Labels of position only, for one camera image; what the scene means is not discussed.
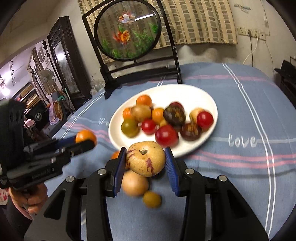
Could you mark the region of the left hand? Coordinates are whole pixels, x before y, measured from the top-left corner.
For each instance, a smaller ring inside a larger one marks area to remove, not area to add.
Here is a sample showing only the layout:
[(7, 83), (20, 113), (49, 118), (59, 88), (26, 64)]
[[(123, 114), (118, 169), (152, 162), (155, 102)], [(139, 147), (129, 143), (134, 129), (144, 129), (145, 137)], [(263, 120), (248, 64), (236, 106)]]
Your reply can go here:
[(48, 200), (48, 189), (44, 183), (38, 184), (36, 188), (37, 190), (33, 194), (23, 194), (20, 191), (9, 188), (9, 194), (15, 207), (23, 210), (26, 206), (27, 213), (37, 214)]

